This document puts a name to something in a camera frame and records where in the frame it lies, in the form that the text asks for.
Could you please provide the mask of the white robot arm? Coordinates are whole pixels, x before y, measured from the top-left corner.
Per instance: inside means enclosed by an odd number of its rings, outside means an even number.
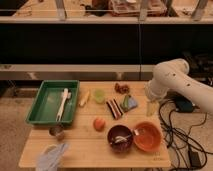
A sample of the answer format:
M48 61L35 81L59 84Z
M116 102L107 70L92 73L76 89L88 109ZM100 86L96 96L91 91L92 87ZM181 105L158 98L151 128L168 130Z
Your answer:
M186 97L204 112L213 115L213 87L188 76L189 64L184 59L161 62L153 68L153 78L144 91L150 101L163 99L169 89Z

